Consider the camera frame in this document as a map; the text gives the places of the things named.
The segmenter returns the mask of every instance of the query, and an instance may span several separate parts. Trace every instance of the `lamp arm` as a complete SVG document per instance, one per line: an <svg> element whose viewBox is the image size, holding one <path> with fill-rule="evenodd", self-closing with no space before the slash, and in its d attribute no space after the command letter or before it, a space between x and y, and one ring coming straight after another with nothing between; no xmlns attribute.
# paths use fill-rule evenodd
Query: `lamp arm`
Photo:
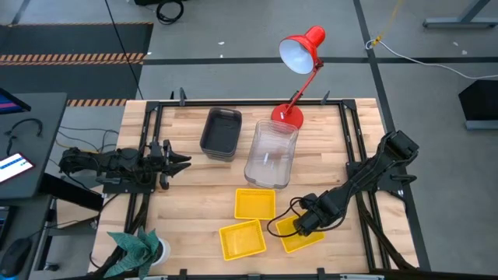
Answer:
<svg viewBox="0 0 498 280"><path fill-rule="evenodd" d="M297 100L299 100L304 93L304 90L310 85L311 81L313 81L314 77L317 75L318 71L324 66L324 63L322 60L318 60L318 63L315 65L313 69L313 74L308 77L308 80L304 83L304 86L300 89L300 91L294 96L293 100L290 102L289 106L287 107L286 112L284 113L287 115L292 111L292 108L294 105L296 105Z"/></svg>

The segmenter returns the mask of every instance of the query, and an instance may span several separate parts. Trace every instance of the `gray floor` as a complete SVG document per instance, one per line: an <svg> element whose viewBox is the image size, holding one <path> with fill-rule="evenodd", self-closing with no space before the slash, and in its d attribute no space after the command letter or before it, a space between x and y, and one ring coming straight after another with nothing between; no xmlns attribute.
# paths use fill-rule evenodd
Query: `gray floor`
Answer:
<svg viewBox="0 0 498 280"><path fill-rule="evenodd" d="M1 1L0 23L10 23L21 2ZM456 16L470 2L407 0L384 41L413 57L496 57L498 29L424 30L421 26L426 17ZM118 22L156 21L146 8L125 0L109 3ZM371 36L386 26L395 3L361 0ZM154 26L147 59L277 57L283 37L302 33L314 24L328 32L320 55L366 57L350 0L189 0L184 4L185 14L178 23ZM498 1L491 1L481 15L498 17ZM110 19L103 0L31 0L20 22L108 23ZM375 53L380 58L392 57L382 47ZM498 74L498 64L451 66L469 75ZM494 170L498 133L465 130L458 94L472 81L420 65L379 67L396 128L421 146L409 172L419 178L412 189L432 269L498 275L498 208L493 207L498 195ZM181 86L190 99L287 97L305 79L283 64L154 65L143 67L140 87L150 99L167 98L171 90ZM331 97L377 97L368 64L326 64L306 96L322 97L328 90ZM63 124L118 129L122 112L119 107L68 108ZM62 131L98 146L102 141L101 133ZM58 139L66 145L85 147L60 136ZM109 136L107 142L112 141L115 137ZM61 151L55 147L52 159L57 161ZM57 172L53 165L48 169ZM32 278L83 274L93 237L76 238L57 241L51 251L49 261L60 263L63 269ZM68 243L77 254L61 250Z"/></svg>

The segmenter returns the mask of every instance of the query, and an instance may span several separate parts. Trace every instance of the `yellow plastic bin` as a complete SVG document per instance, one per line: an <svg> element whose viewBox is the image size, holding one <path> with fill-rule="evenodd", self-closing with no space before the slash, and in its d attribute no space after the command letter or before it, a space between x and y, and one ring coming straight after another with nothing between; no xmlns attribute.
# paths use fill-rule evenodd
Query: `yellow plastic bin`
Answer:
<svg viewBox="0 0 498 280"><path fill-rule="evenodd" d="M275 191L237 189L235 219L270 220L275 218Z"/></svg>
<svg viewBox="0 0 498 280"><path fill-rule="evenodd" d="M286 235L296 232L296 229L293 225L293 221L295 219L297 219L297 215L278 221L275 225L277 227L279 235ZM280 239L282 240L282 244L286 252L292 253L295 250L310 246L311 244L316 243L324 238L324 233L311 233L309 236L301 236L299 234L295 234L293 236L282 237Z"/></svg>
<svg viewBox="0 0 498 280"><path fill-rule="evenodd" d="M265 239L258 220L242 222L219 229L225 261L266 251Z"/></svg>

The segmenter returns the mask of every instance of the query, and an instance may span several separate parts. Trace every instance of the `smartphone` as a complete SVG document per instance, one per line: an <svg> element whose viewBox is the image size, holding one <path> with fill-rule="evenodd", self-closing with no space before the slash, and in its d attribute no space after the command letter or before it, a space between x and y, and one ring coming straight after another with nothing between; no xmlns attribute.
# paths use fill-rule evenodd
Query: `smartphone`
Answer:
<svg viewBox="0 0 498 280"><path fill-rule="evenodd" d="M0 184L34 167L20 152L0 161Z"/></svg>

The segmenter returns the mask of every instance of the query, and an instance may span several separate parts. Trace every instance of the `wooden tabletop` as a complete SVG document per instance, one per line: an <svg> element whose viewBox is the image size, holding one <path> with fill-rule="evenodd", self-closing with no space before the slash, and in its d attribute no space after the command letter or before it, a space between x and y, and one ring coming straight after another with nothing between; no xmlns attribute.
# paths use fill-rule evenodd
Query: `wooden tabletop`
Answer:
<svg viewBox="0 0 498 280"><path fill-rule="evenodd" d="M138 148L145 105L146 101L127 102L118 147ZM356 105L366 150L372 156L384 135L377 102L357 99ZM281 240L266 232L267 222L262 221L267 250L234 261L223 260L218 230L245 221L233 217L235 190L250 187L244 178L244 167L254 128L259 120L268 118L273 109L263 106L230 108L243 115L237 152L231 163L208 159L199 146L209 107L167 107L163 111L160 142L168 138L175 152L192 156L192 166L170 180L168 191L157 186L151 197L146 231L156 229L157 235L171 245L170 259L152 268L151 275L178 275L182 268L188 269L189 275L313 274L317 268L325 268L327 273L367 272L354 198L349 203L344 223L326 232L325 239L319 243L288 254ZM297 139L290 183L277 191L277 214L288 208L292 197L311 192L319 195L347 180L347 154L338 107L300 108L305 116L304 124ZM152 117L149 131L152 131L154 119ZM350 114L348 119L353 132ZM359 159L356 142L353 141L353 145L356 159ZM93 260L98 265L116 247L107 232L123 230L128 199L129 194L121 194L102 212L93 246ZM383 192L377 193L377 201L387 237L408 262L418 265L403 203ZM371 236L376 263L380 267L377 241L373 234Z"/></svg>

